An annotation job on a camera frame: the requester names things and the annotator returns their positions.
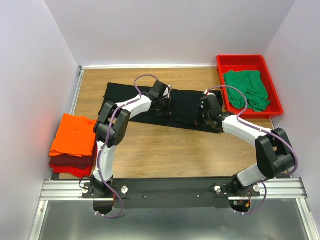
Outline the black t shirt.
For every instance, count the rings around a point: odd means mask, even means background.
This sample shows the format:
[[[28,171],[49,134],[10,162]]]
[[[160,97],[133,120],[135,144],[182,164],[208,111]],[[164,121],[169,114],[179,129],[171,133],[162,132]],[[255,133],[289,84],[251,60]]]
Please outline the black t shirt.
[[[132,85],[117,84],[109,82],[103,103],[109,101],[113,103],[121,103],[135,98],[138,91]],[[170,93],[170,112],[169,116],[158,116],[154,109],[139,114],[131,118],[132,122],[165,126],[179,129],[195,130],[209,133],[218,133],[209,125],[197,125],[198,105],[201,103],[203,92],[195,90],[178,90],[173,89]]]

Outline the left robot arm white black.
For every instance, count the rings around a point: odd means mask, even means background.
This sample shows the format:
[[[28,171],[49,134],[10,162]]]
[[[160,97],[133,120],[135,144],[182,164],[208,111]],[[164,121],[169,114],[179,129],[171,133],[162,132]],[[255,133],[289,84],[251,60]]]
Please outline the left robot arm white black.
[[[94,126],[97,145],[96,165],[90,183],[101,198],[111,192],[108,183],[113,178],[113,163],[116,146],[125,137],[130,119],[154,109],[156,113],[169,113],[172,86],[156,80],[147,91],[138,90],[138,95],[124,102],[108,101],[104,104]]]

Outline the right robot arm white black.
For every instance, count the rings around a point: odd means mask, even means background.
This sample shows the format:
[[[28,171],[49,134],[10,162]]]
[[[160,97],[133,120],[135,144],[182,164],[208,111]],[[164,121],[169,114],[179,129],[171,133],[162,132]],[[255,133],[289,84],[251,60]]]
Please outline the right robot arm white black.
[[[223,112],[214,94],[200,99],[197,123],[208,125],[219,133],[234,135],[255,147],[256,163],[231,177],[222,187],[228,194],[241,196],[250,186],[276,178],[298,166],[297,157],[283,129],[262,128],[232,112]]]

